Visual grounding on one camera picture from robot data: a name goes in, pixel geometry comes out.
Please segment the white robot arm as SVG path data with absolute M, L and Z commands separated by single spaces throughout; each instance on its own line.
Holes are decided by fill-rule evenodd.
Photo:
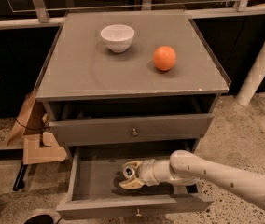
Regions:
M 200 158 L 177 150 L 167 159 L 130 161 L 123 165 L 123 189 L 140 189 L 168 183 L 175 187 L 207 180 L 265 211 L 265 175 Z

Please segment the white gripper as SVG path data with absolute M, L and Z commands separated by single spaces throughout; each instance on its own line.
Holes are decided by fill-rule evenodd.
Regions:
M 145 161 L 129 161 L 124 163 L 122 167 L 126 168 L 138 168 L 139 178 L 130 178 L 119 183 L 123 189 L 140 189 L 144 185 L 151 187 L 157 186 L 159 182 L 154 175 L 154 163 L 153 159 Z

